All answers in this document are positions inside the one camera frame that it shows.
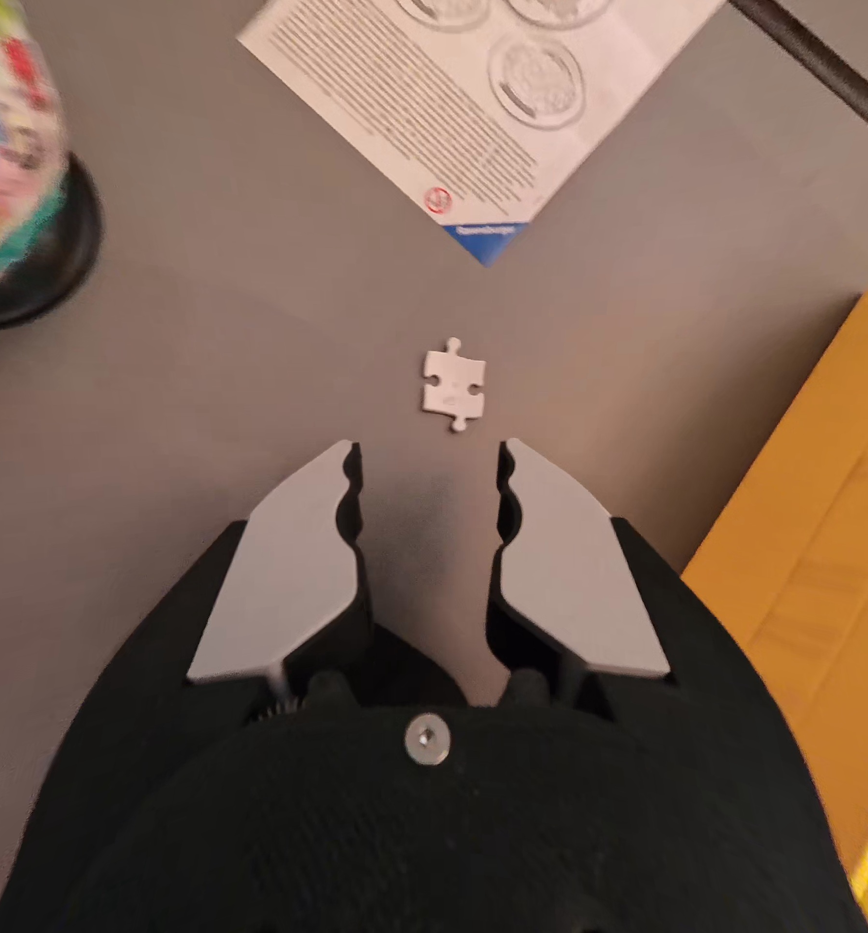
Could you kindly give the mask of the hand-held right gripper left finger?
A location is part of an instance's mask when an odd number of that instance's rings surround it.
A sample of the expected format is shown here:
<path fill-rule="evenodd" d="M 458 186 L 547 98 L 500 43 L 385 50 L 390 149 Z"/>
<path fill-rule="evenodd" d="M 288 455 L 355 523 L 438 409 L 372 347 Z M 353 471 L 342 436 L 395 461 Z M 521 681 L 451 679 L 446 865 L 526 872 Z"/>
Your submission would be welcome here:
<path fill-rule="evenodd" d="M 360 445 L 342 440 L 252 511 L 218 590 L 187 679 L 262 677 L 283 704 L 311 678 L 357 662 L 372 611 L 362 531 Z"/>

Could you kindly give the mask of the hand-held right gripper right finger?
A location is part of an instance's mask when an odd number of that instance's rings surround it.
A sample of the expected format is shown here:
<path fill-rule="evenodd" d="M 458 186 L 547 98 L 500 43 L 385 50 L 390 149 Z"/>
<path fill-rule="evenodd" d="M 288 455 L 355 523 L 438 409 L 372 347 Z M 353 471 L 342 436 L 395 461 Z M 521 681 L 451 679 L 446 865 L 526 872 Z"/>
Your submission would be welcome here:
<path fill-rule="evenodd" d="M 608 510 L 519 438 L 502 442 L 500 546 L 486 616 L 490 651 L 574 701 L 592 674 L 661 680 L 671 666 Z"/>

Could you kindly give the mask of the white puzzle piece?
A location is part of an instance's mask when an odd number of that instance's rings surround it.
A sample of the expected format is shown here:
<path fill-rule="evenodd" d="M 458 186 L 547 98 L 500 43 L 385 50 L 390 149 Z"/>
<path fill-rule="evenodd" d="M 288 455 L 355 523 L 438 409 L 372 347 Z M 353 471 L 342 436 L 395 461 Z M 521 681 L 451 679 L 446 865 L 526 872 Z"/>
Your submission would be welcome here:
<path fill-rule="evenodd" d="M 425 355 L 420 410 L 450 419 L 450 430 L 462 434 L 484 414 L 487 363 L 462 353 L 462 342 L 451 336 L 442 350 Z"/>

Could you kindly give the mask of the partly built puzzle ball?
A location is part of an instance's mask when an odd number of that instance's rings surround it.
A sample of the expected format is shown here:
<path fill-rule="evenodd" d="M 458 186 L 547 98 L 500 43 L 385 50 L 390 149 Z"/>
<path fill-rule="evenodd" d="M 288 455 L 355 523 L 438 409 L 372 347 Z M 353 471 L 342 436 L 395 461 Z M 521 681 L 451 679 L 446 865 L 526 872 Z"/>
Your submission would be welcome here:
<path fill-rule="evenodd" d="M 0 281 L 65 205 L 60 95 L 18 2 L 0 1 Z"/>

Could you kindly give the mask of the black ball stand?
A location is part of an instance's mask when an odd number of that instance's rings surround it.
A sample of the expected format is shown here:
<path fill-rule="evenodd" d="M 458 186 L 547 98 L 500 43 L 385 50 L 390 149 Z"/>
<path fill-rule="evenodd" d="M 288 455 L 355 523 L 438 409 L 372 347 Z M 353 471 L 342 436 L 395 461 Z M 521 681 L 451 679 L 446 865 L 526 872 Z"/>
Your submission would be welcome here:
<path fill-rule="evenodd" d="M 18 328 L 57 309 L 82 286 L 97 263 L 103 217 L 90 172 L 71 153 L 51 219 L 0 276 L 0 330 Z"/>

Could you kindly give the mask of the yellow plastic bin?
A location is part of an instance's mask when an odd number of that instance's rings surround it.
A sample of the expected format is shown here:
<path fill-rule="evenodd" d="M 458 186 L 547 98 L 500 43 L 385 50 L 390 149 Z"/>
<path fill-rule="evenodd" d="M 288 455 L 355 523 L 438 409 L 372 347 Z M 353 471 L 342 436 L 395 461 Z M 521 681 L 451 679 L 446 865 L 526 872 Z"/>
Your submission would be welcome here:
<path fill-rule="evenodd" d="M 683 578 L 782 709 L 868 917 L 868 292 Z"/>

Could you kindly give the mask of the folded instruction leaflet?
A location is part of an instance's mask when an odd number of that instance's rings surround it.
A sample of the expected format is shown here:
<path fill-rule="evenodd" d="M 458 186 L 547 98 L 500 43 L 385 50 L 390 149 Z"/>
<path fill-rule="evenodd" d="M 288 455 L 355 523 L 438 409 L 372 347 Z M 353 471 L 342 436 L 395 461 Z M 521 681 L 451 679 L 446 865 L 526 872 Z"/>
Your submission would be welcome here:
<path fill-rule="evenodd" d="M 719 1 L 276 1 L 239 43 L 483 267 Z"/>

